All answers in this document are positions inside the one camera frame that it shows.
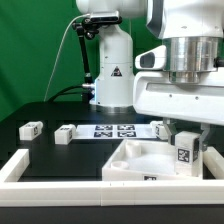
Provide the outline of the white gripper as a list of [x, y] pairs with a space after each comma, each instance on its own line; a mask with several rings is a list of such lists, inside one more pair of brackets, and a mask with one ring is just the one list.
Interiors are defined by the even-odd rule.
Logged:
[[173, 119], [202, 123], [199, 150], [206, 151], [210, 124], [224, 126], [224, 70], [203, 73], [196, 84], [171, 83], [166, 72], [139, 72], [134, 79], [133, 106], [139, 114], [164, 118], [170, 145], [175, 144], [177, 134]]

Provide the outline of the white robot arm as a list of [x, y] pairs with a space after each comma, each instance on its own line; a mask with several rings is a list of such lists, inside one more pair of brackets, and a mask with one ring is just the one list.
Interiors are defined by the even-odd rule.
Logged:
[[[100, 33], [100, 75], [93, 105], [201, 124], [205, 150], [216, 125], [224, 131], [224, 0], [76, 0], [84, 28]], [[132, 56], [132, 39], [118, 23], [146, 18], [162, 45]]]

